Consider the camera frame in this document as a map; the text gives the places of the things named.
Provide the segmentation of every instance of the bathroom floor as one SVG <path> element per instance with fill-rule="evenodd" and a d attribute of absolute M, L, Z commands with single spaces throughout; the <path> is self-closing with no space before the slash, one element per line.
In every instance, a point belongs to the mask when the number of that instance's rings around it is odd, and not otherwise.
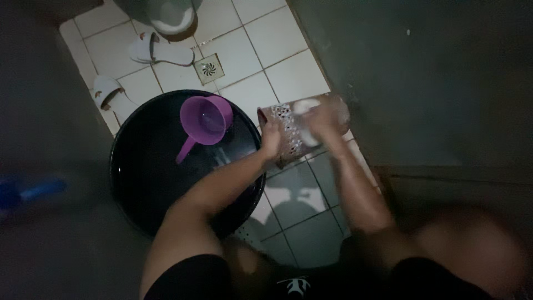
<path fill-rule="evenodd" d="M 231 100 L 258 125 L 258 106 L 329 91 L 285 0 L 204 0 L 197 14 L 194 36 L 178 43 L 193 49 L 195 61 L 217 53 L 225 75 L 206 85 L 194 66 L 131 60 L 129 44 L 151 28 L 111 0 L 65 22 L 60 32 L 89 90 L 97 75 L 108 75 L 138 105 L 164 92 L 205 90 Z M 110 110 L 100 112 L 116 134 L 124 120 Z M 350 132 L 345 140 L 370 175 Z M 282 264 L 328 265 L 338 259 L 349 234 L 338 203 L 329 155 L 322 149 L 283 171 L 269 171 L 265 192 L 245 225 Z"/>

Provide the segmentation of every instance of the black basin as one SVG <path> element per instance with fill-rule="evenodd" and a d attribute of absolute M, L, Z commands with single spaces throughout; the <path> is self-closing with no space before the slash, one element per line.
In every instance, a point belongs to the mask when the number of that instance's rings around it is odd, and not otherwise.
<path fill-rule="evenodd" d="M 113 197 L 129 220 L 150 236 L 156 234 L 167 208 L 195 182 L 261 145 L 254 123 L 230 102 L 233 125 L 222 141 L 213 146 L 196 144 L 180 165 L 175 163 L 187 138 L 180 123 L 181 105 L 191 96 L 212 95 L 181 90 L 157 96 L 131 114 L 117 133 L 109 169 Z M 219 238 L 235 231 L 250 216 L 263 193 L 265 180 L 263 174 L 212 220 Z"/>

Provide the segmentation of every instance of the person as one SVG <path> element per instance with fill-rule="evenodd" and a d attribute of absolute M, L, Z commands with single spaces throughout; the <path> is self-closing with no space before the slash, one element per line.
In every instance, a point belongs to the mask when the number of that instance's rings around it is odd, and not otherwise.
<path fill-rule="evenodd" d="M 280 150 L 276 124 L 263 128 L 257 152 L 197 182 L 168 209 L 144 266 L 141 299 L 475 298 L 508 295 L 527 270 L 523 246 L 478 209 L 441 211 L 429 223 L 399 230 L 338 133 L 335 112 L 320 105 L 305 119 L 327 146 L 352 239 L 334 266 L 279 266 L 246 244 L 220 241 L 211 217 L 256 180 Z"/>

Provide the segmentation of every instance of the black shorts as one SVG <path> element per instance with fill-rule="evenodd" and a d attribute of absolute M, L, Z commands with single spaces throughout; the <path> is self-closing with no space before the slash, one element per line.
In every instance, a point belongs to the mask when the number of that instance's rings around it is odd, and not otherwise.
<path fill-rule="evenodd" d="M 150 287 L 148 299 L 236 299 L 226 261 L 216 255 L 197 255 L 168 269 Z M 354 280 L 340 274 L 287 278 L 272 285 L 266 299 L 491 299 L 468 283 L 426 258 L 398 263 L 386 281 L 371 276 Z"/>

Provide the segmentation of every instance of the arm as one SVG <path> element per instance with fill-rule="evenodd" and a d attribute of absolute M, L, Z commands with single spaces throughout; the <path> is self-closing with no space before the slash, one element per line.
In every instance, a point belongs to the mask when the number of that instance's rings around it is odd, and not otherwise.
<path fill-rule="evenodd" d="M 408 257 L 424 257 L 420 247 L 401 233 L 385 203 L 339 134 L 333 109 L 320 105 L 306 116 L 308 126 L 330 151 L 341 208 L 352 232 L 363 232 L 371 253 L 392 269 Z"/>
<path fill-rule="evenodd" d="M 174 264 L 199 254 L 222 255 L 210 218 L 265 172 L 265 166 L 278 154 L 279 142 L 278 126 L 267 124 L 259 151 L 213 171 L 167 210 L 144 265 L 141 299 Z"/>

